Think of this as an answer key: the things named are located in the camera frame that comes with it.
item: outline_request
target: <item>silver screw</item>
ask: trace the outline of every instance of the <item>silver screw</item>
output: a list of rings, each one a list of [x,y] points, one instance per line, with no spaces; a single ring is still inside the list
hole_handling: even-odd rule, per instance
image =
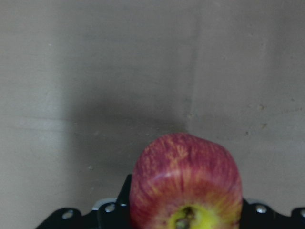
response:
[[[115,210],[115,204],[109,204],[105,207],[106,212],[112,212]]]
[[[305,209],[302,209],[302,210],[300,211],[300,213],[301,213],[301,216],[305,218]]]
[[[63,213],[62,219],[69,219],[69,218],[71,218],[73,216],[73,214],[74,214],[74,212],[73,212],[72,209],[68,210],[65,213]]]
[[[255,210],[256,210],[258,213],[266,213],[266,212],[267,212],[266,206],[261,205],[261,204],[256,205]]]

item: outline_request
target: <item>yellow area around apple stem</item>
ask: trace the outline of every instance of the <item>yellow area around apple stem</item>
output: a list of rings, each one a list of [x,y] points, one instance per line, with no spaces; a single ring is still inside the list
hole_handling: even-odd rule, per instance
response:
[[[200,205],[185,205],[172,214],[168,229],[176,229],[176,222],[186,218],[185,209],[190,208],[193,212],[193,219],[190,220],[190,225],[187,229],[213,229],[220,224],[219,217],[212,209],[206,209]]]

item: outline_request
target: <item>apple skin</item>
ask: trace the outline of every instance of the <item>apple skin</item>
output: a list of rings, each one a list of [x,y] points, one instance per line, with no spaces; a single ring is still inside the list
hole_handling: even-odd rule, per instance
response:
[[[144,149],[129,197],[135,229],[176,229],[173,217],[187,206],[203,209],[199,226],[187,228],[239,228],[243,195],[233,157],[224,147],[190,134],[164,135]]]

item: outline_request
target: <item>apple stem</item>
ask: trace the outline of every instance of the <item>apple stem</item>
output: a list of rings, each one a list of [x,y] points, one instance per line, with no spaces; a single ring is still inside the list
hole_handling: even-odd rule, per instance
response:
[[[191,221],[195,219],[195,214],[192,208],[187,207],[183,210],[185,213],[184,218],[176,220],[176,228],[175,229],[189,229],[191,225]]]

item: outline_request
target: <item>black metal bracket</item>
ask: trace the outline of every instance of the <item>black metal bracket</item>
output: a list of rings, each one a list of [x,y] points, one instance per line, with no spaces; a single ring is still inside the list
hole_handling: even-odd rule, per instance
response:
[[[82,216],[74,208],[61,208],[47,217],[36,229],[132,229],[129,220],[128,175],[116,202],[105,203]],[[240,229],[305,229],[305,207],[295,208],[284,216],[269,206],[244,200]]]

